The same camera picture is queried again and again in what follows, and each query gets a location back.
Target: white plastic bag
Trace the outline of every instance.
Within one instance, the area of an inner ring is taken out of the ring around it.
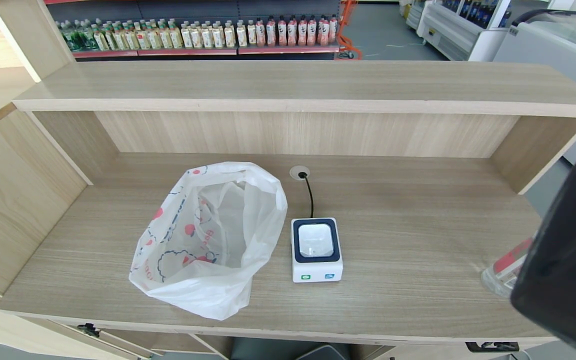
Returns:
[[[279,180],[252,162],[190,169],[141,235],[128,278],[147,296],[227,319],[249,304],[287,209]]]

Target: black cable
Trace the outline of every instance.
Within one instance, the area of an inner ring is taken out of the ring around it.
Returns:
[[[315,202],[313,200],[313,191],[311,191],[311,183],[308,182],[308,174],[305,172],[300,172],[299,177],[306,180],[306,185],[308,185],[308,194],[310,195],[310,218],[312,219],[315,214]]]

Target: wooden counter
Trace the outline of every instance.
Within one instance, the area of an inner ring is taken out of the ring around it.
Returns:
[[[576,82],[541,64],[109,61],[64,66],[14,105],[22,111],[576,117]]]
[[[554,339],[480,273],[537,230],[523,196],[576,139],[576,83],[535,64],[139,61],[70,64],[16,100],[88,187],[0,310],[62,324],[393,346]],[[225,321],[128,281],[137,240],[186,169],[250,161],[290,219],[335,217],[343,280],[294,284],[290,228]],[[226,354],[227,350],[217,353]]]
[[[288,225],[253,278],[250,305],[216,321],[146,296],[128,281],[128,268],[183,172],[222,161],[254,162],[279,178]],[[312,171],[315,216],[338,221],[340,282],[292,281],[290,219],[310,207],[306,184],[288,174],[297,164]],[[549,337],[480,282],[480,271],[539,223],[486,159],[122,153],[63,215],[0,309],[106,328],[247,337]]]

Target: red shelf edge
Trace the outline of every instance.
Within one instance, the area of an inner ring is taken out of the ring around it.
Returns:
[[[237,55],[237,48],[170,48],[163,50],[137,50],[140,57],[157,55]]]
[[[327,46],[264,46],[264,47],[240,47],[239,54],[316,54],[316,53],[338,53],[339,45]]]
[[[114,57],[136,57],[137,50],[125,51],[80,51],[73,52],[73,57],[76,59],[86,58],[114,58]]]

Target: counter top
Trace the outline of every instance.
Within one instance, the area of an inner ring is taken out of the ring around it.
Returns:
[[[128,280],[137,241],[186,169],[250,161],[281,180],[288,214],[249,306],[225,321],[150,298]],[[315,216],[335,217],[340,282],[295,284],[290,219],[310,210],[295,164],[316,169]],[[488,159],[120,153],[28,260],[0,310],[99,328],[348,342],[552,336],[485,289],[480,273],[540,218]]]
[[[576,117],[576,82],[541,64],[105,61],[64,66],[18,96],[14,104],[22,111]]]

